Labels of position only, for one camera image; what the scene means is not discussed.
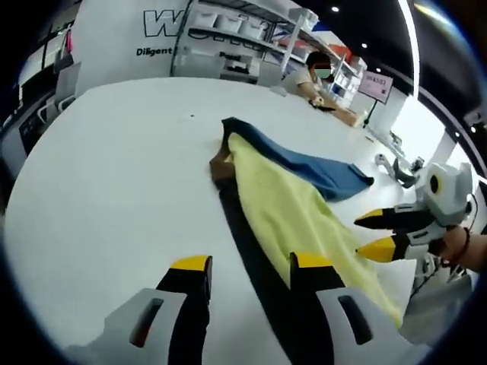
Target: white tabletop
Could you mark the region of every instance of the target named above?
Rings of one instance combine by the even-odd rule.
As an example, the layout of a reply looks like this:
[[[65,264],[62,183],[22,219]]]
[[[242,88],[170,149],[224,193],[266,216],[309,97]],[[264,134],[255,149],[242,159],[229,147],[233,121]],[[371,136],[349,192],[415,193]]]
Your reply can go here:
[[[373,208],[414,199],[412,190],[405,192],[374,165],[376,153],[391,156],[386,148],[298,97],[192,78],[90,90],[37,143],[6,217],[11,268],[57,345],[87,344],[102,332],[109,313],[141,288],[155,287],[171,262],[209,254],[214,263],[206,363],[288,363],[208,170],[221,142],[221,120],[229,116],[287,148],[355,163],[375,177],[368,191],[333,205],[344,224]],[[353,230],[364,243],[385,235]],[[402,279],[392,271],[384,271],[390,282],[384,285],[400,287]]]

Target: blue cloth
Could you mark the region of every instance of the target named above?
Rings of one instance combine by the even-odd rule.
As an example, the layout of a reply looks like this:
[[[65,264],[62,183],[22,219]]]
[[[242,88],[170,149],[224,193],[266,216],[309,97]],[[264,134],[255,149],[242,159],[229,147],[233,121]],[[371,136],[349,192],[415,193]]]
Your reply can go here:
[[[224,119],[224,135],[237,133],[261,155],[313,184],[323,198],[339,202],[350,198],[374,183],[355,165],[290,151],[258,129],[237,118]]]

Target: yellow cloth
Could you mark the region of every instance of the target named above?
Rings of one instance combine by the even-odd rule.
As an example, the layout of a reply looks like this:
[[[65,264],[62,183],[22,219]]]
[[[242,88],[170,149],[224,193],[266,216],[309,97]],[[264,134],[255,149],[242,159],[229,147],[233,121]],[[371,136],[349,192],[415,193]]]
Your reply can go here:
[[[228,139],[243,212],[259,244],[282,280],[290,285],[291,252],[321,254],[346,287],[358,287],[399,328],[403,318],[384,293],[371,264],[355,253],[361,246],[333,215],[308,181],[257,152],[236,133]]]

